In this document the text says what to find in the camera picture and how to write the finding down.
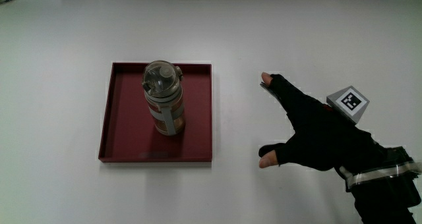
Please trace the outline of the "person's right hand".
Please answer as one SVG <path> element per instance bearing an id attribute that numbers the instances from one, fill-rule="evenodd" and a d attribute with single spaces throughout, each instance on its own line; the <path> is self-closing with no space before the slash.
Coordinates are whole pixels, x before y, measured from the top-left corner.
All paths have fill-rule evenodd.
<path id="1" fill-rule="evenodd" d="M 280 74 L 261 74 L 290 120 L 294 135 L 285 143 L 259 149 L 259 167 L 296 163 L 319 171 L 345 167 L 352 173 L 381 167 L 387 149 L 371 134 L 336 115 L 334 110 L 304 94 Z"/>

